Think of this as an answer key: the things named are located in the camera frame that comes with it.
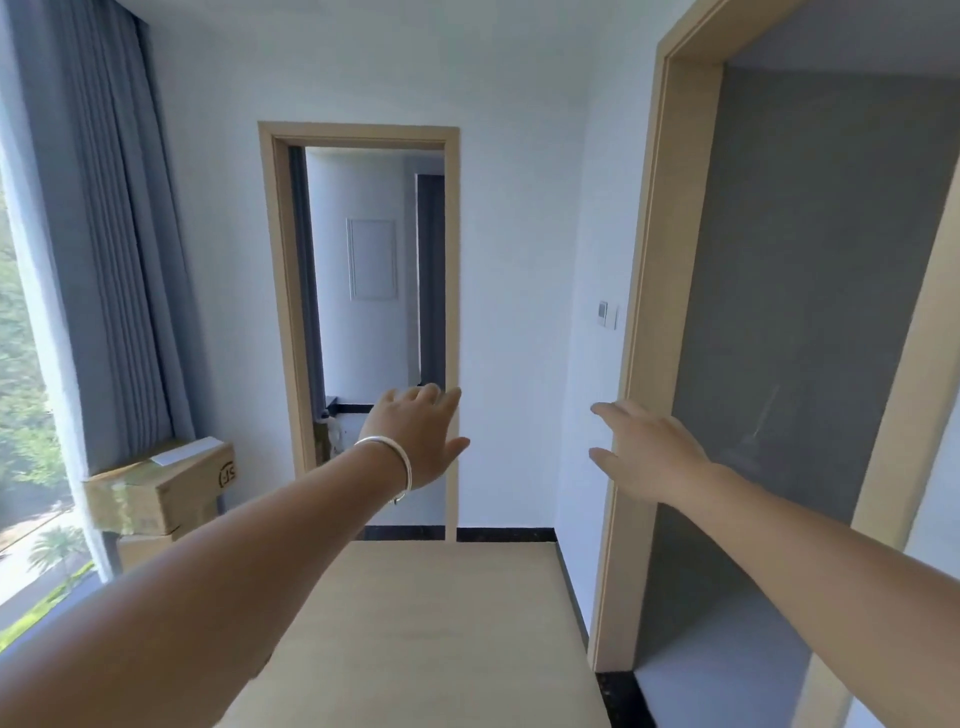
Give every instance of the black logo on box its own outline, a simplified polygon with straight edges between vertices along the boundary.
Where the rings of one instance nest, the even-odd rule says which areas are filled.
[[[223,468],[220,469],[220,487],[226,488],[231,480],[236,480],[236,477],[236,467],[233,465],[233,461],[230,460]]]

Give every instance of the bracelet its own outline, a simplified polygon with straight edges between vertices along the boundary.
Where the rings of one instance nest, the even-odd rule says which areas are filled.
[[[400,446],[400,443],[396,440],[392,440],[389,437],[384,437],[383,435],[372,435],[371,437],[365,437],[363,440],[357,441],[357,445],[360,445],[360,443],[383,443],[388,448],[393,450],[397,455],[399,455],[400,460],[403,461],[403,467],[407,471],[407,487],[403,489],[403,493],[394,498],[394,505],[397,505],[403,500],[404,496],[414,489],[414,467],[410,464],[410,458],[407,457],[406,450],[403,449],[403,447]]]

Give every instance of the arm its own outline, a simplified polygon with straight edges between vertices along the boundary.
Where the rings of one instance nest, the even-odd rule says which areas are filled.
[[[957,724],[960,582],[710,463],[674,418],[593,411],[620,454],[590,457],[616,486],[702,528],[884,724]]]
[[[425,485],[469,444],[446,441],[459,400],[435,385],[388,393],[362,435],[399,442]],[[365,443],[184,537],[18,650],[0,670],[0,725],[214,725],[405,484],[396,453]]]

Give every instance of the wooden floor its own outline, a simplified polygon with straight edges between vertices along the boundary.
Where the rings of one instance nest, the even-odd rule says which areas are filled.
[[[608,728],[553,544],[354,542],[227,728]]]

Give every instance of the green hedge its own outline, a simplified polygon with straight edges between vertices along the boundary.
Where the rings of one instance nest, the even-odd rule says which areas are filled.
[[[87,562],[77,569],[71,576],[70,582],[76,584],[85,574],[93,569],[93,562]],[[67,583],[60,584],[54,591],[37,602],[27,614],[0,632],[0,652],[3,652],[24,632],[47,616],[51,609],[60,604],[69,594]]]

